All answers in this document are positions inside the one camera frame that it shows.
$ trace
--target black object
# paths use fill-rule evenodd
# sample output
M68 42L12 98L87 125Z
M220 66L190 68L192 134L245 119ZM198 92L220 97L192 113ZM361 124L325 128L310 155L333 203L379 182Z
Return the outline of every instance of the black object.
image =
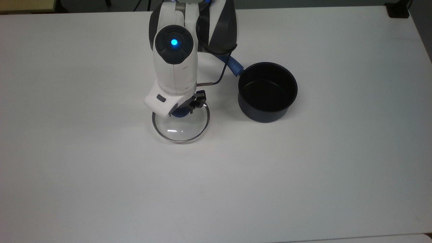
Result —
M152 51L153 51L153 41L155 40L155 35L158 30L159 14L161 12L161 7L162 4L158 5L157 8L153 11L152 15L150 16L149 41L150 41L150 48L152 49Z
M191 33L184 27L170 25L159 31L155 45L165 62L180 64L191 54L193 39Z
M407 4L411 0L400 0L397 3L384 4L387 8L387 13L390 18L407 19L410 16Z
M256 122L278 120L296 97L294 76L276 63L253 64L238 81L238 104L243 113Z
M210 6L212 2L209 0L198 3L200 12L196 25L198 51L208 52L216 56L226 55L237 47L237 17L234 0L226 0L210 40Z
M190 99L187 106L176 106L176 109L170 114L177 117L182 118L187 116L189 113L193 113L195 109L202 108L206 103L207 97L206 92L204 90L197 91L196 94Z

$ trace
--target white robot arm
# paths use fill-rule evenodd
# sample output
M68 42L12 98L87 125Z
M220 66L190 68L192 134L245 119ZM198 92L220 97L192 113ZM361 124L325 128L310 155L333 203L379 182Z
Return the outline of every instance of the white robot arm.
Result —
M233 0L162 3L150 18L149 39L157 78L145 104L164 118L178 108L193 109L192 102L202 106L205 92L195 94L197 52L224 55L236 47Z

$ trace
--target metal rod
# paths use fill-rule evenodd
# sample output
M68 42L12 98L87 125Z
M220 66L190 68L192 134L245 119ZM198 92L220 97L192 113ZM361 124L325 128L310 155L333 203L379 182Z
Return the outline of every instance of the metal rod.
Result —
M213 83L197 83L197 87L202 87L202 86L212 86Z

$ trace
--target saucepan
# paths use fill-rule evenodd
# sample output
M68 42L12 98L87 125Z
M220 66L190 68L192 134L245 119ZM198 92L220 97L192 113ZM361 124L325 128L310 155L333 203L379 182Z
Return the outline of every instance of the saucepan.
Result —
M256 122L274 122L283 117L297 97L297 82L283 66L272 62L244 67L229 55L217 56L237 77L238 104Z

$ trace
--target black cable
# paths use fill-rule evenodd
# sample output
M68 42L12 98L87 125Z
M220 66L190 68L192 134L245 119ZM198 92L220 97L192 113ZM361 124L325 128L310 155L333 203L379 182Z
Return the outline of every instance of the black cable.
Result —
M229 59L231 57L231 53L232 53L232 51L230 53L228 53L228 58L225 61L225 66L223 66L223 70L222 70L222 73L220 74L219 80L217 80L216 82L212 83L212 85L218 84L222 80L222 77L223 77L223 75L225 73L226 66L228 65Z
M152 0L149 0L149 4L147 5L147 12L150 11L150 6L152 5Z
M138 1L137 5L136 5L135 8L133 9L133 12L135 12L135 10L138 8L138 6L140 5L140 3L141 3L141 0Z

